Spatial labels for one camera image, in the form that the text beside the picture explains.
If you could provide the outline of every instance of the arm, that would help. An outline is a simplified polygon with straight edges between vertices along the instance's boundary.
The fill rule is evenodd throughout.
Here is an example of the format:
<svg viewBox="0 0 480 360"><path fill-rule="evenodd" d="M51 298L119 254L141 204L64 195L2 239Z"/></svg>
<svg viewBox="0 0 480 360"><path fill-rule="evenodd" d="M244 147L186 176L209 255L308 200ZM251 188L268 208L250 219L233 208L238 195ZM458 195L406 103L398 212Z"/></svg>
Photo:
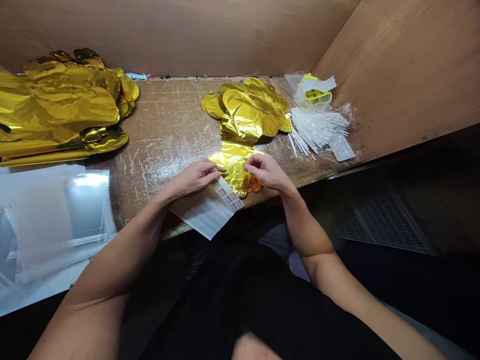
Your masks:
<svg viewBox="0 0 480 360"><path fill-rule="evenodd" d="M66 294L29 359L116 359L129 291L157 248L170 205L220 177L207 158L191 163L88 264Z"/></svg>
<svg viewBox="0 0 480 360"><path fill-rule="evenodd" d="M365 323L402 359L444 359L435 346L378 302L347 270L295 185L273 157L253 155L245 170L280 193L293 245L311 282L322 293Z"/></svg>

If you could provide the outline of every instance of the left hand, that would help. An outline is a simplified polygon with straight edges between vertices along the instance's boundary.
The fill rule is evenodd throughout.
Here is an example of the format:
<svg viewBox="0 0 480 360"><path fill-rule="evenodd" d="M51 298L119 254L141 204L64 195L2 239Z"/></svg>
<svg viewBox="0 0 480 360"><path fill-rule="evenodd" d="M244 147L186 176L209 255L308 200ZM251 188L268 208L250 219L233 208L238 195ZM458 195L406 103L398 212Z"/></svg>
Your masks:
<svg viewBox="0 0 480 360"><path fill-rule="evenodd" d="M219 172L210 172L213 168ZM215 162L202 157L188 165L185 170L162 187L161 191L168 194L168 197L174 201L202 191L220 178L220 172L225 173L226 171Z"/></svg>

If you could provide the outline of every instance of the pile of gold foil balloons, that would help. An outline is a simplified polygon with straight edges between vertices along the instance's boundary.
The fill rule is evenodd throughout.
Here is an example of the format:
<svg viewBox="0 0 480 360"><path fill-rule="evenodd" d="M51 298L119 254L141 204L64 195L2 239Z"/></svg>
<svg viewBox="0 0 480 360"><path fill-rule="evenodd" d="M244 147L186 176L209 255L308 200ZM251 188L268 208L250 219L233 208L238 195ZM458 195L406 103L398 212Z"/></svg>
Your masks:
<svg viewBox="0 0 480 360"><path fill-rule="evenodd" d="M94 51L51 52L0 71L0 165L12 167L86 159L127 143L117 123L127 117L139 87L120 68L105 67Z"/></svg>
<svg viewBox="0 0 480 360"><path fill-rule="evenodd" d="M227 169L226 182L244 198L262 184L244 170L252 154L262 154L254 145L261 136L291 132L289 104L272 85L248 77L243 82L229 82L220 94L211 92L201 99L203 111L220 120L221 151L209 158Z"/></svg>

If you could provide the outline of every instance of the gold balloon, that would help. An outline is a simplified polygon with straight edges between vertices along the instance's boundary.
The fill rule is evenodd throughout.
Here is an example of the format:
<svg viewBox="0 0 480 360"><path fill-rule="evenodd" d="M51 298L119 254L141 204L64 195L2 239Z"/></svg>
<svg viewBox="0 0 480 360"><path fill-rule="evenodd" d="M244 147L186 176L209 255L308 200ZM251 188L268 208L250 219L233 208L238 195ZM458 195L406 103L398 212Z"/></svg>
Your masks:
<svg viewBox="0 0 480 360"><path fill-rule="evenodd" d="M244 198L253 189L260 191L262 184L244 170L245 163L253 154L263 154L253 146L241 141L221 141L221 151L208 158L226 169L225 181L239 198Z"/></svg>
<svg viewBox="0 0 480 360"><path fill-rule="evenodd" d="M272 85L266 86L255 77L225 83L219 93L210 92L201 99L203 111L220 120L221 151L209 158L227 169L226 182L239 198L244 198L262 186L244 170L245 163L251 155L263 154L254 148L261 136L292 131L289 105Z"/></svg>
<svg viewBox="0 0 480 360"><path fill-rule="evenodd" d="M31 61L26 75L0 71L1 166L85 159L127 142L115 124L132 112L138 85L94 51L74 53Z"/></svg>

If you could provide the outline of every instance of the metal grille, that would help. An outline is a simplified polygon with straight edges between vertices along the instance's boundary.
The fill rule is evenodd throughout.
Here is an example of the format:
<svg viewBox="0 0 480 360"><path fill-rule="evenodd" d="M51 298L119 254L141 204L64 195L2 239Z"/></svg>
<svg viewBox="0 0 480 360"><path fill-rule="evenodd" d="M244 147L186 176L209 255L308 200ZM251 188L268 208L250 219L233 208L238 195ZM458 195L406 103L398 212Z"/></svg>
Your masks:
<svg viewBox="0 0 480 360"><path fill-rule="evenodd" d="M342 239L373 243L347 201L342 201L338 207L337 220L342 224L338 228Z"/></svg>
<svg viewBox="0 0 480 360"><path fill-rule="evenodd" d="M342 239L435 255L395 191L385 184L357 190L336 210Z"/></svg>

